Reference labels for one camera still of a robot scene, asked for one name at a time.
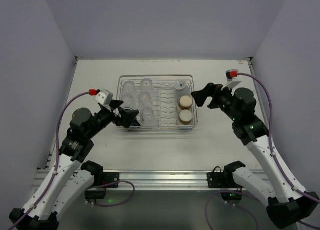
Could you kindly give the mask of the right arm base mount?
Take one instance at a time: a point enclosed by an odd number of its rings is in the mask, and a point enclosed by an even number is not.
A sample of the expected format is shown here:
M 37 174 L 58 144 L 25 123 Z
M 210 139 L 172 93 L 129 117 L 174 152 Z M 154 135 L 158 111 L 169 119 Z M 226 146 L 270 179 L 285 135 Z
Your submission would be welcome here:
M 220 190 L 235 189 L 236 192 L 242 192 L 242 186 L 234 181 L 233 173 L 240 167 L 246 165 L 241 161 L 235 161 L 225 165 L 223 168 L 216 166 L 212 171 L 207 172 L 207 184 L 209 188 L 218 188 Z M 242 195 L 236 193 L 221 192 L 219 195 L 227 203 L 239 204 Z

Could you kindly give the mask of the clear glass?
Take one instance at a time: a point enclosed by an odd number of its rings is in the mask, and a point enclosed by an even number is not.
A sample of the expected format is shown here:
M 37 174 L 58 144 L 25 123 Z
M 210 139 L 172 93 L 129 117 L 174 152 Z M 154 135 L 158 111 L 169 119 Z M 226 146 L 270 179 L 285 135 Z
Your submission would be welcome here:
M 141 109 L 141 124 L 143 126 L 155 126 L 157 123 L 156 115 L 151 107 L 144 107 Z
M 138 102 L 139 102 L 140 108 L 144 108 L 144 107 L 153 108 L 154 106 L 153 99 L 151 94 L 148 91 L 141 92 L 138 96 L 138 99 L 139 99 Z
M 125 93 L 121 96 L 121 100 L 123 101 L 123 108 L 131 108 L 136 109 L 138 107 L 137 97 L 132 93 Z
M 140 90 L 141 92 L 149 92 L 153 93 L 154 92 L 154 85 L 153 81 L 150 78 L 144 78 L 140 82 Z
M 133 81 L 128 80 L 125 81 L 122 85 L 123 88 L 123 93 L 125 94 L 131 94 L 131 95 L 136 95 L 137 94 L 137 89 L 136 85 Z

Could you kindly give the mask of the light blue footed cup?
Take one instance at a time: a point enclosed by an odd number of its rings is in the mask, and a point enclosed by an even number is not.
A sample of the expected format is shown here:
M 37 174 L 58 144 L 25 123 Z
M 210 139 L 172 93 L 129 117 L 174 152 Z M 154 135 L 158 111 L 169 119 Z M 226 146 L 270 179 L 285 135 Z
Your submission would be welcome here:
M 185 80 L 177 80 L 174 83 L 174 88 L 175 88 L 175 99 L 176 102 L 178 103 L 180 98 L 183 96 L 191 96 L 191 90 L 189 85 Z

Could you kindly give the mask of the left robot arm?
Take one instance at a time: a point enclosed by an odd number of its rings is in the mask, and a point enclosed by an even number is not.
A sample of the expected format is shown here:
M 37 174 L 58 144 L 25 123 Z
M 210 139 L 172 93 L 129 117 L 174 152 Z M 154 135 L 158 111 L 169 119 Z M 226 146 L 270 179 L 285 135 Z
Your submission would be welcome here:
M 50 172 L 29 201 L 11 211 L 13 228 L 56 230 L 62 215 L 86 189 L 93 184 L 103 187 L 103 167 L 85 159 L 94 146 L 95 135 L 110 123 L 128 128 L 139 114 L 138 110 L 122 109 L 122 103 L 113 100 L 95 114 L 87 108 L 73 113 Z

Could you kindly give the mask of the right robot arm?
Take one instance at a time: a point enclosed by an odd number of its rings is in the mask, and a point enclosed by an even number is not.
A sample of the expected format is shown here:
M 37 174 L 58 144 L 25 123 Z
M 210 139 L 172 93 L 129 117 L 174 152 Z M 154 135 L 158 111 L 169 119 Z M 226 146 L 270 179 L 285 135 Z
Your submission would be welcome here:
M 266 207 L 271 221 L 280 229 L 286 228 L 308 217 L 320 202 L 316 192 L 309 192 L 294 176 L 278 152 L 271 134 L 264 122 L 255 114 L 257 101 L 247 88 L 235 91 L 213 83 L 192 92 L 198 107 L 208 97 L 210 109 L 219 108 L 233 121 L 232 128 L 262 166 L 270 183 L 253 174 L 240 161 L 224 167 L 228 181 L 244 187 Z

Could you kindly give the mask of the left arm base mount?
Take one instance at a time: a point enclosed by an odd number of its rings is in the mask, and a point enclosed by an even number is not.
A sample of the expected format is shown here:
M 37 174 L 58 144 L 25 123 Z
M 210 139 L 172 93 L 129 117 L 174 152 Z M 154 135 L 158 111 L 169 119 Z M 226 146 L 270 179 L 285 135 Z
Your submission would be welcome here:
M 105 172 L 103 166 L 93 162 L 93 161 L 86 161 L 81 165 L 81 170 L 87 170 L 94 176 L 94 182 L 91 185 L 99 186 L 108 183 L 113 183 L 120 179 L 119 172 Z M 107 193 L 107 189 L 104 188 L 93 188 L 86 190 L 84 193 L 85 199 L 88 201 L 94 201 L 97 203 L 97 200 L 102 200 L 105 198 Z

